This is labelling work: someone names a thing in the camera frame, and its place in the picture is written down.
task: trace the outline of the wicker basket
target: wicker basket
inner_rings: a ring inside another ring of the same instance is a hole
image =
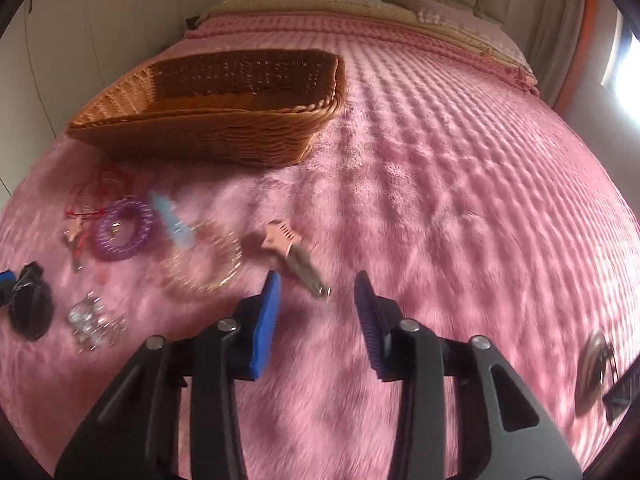
[[[244,50],[163,60],[113,84],[67,134],[113,158],[290,166],[344,103],[344,62],[321,50]]]

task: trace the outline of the bed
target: bed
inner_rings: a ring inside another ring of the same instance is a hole
[[[35,343],[0,313],[0,404],[18,435],[52,472],[82,418],[148,336],[198,333],[255,294],[269,268],[280,268],[259,249],[260,233],[286,218],[332,294],[314,300],[295,279],[284,281],[266,376],[238,384],[249,478],[386,478],[399,389],[379,383],[369,367],[353,304],[362,269],[379,294],[437,334],[491,338],[588,465],[614,427],[599,406],[575,416],[578,352],[597,327],[615,346],[620,370],[640,350],[638,224],[604,169],[537,97],[526,61],[482,34],[421,22],[404,0],[273,1],[213,7],[161,58],[242,48],[342,56],[347,103],[310,158],[280,170],[121,164],[136,195],[164,192],[183,221],[213,219],[241,236],[244,266],[213,300],[169,296],[154,247],[105,266],[87,255],[86,268],[72,272],[61,242],[63,209],[73,186],[103,163],[90,146],[60,136],[2,213],[0,268],[37,260],[57,307],[49,333]],[[509,3],[437,1],[495,26]],[[78,354],[65,319],[90,290],[127,315],[129,333],[112,348]],[[186,478],[187,395],[180,425]],[[451,408],[447,420],[454,420]]]

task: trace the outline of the purple bracelet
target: purple bracelet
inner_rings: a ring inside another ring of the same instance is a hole
[[[113,224],[126,214],[137,218],[136,231],[125,244],[114,245]],[[133,198],[118,200],[98,222],[95,230],[96,247],[105,260],[126,260],[137,254],[148,240],[153,222],[154,212],[144,202]]]

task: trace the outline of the jewelry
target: jewelry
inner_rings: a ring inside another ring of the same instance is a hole
[[[122,245],[113,243],[113,227],[119,225],[123,216],[133,214],[138,224],[132,237]],[[100,218],[95,229],[95,241],[98,251],[106,260],[127,260],[137,254],[146,243],[154,221],[153,210],[144,202],[133,198],[118,200],[105,215]]]
[[[130,178],[118,168],[106,165],[96,178],[75,186],[66,200],[65,215],[82,220],[100,218],[108,207],[130,195]]]
[[[238,272],[242,261],[240,242],[232,232],[225,230],[215,222],[203,221],[192,224],[191,231],[198,243],[206,243],[213,250],[212,267],[207,279],[198,280],[189,277],[189,256],[193,248],[183,249],[174,245],[172,253],[165,262],[169,282],[183,292],[197,295],[210,294],[228,283]]]
[[[125,319],[126,316],[110,317],[100,298],[95,298],[92,292],[76,303],[68,314],[80,351],[113,346],[127,334]]]

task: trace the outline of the window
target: window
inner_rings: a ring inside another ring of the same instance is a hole
[[[623,107],[640,121],[640,41],[632,37],[630,43],[616,71],[613,90]]]

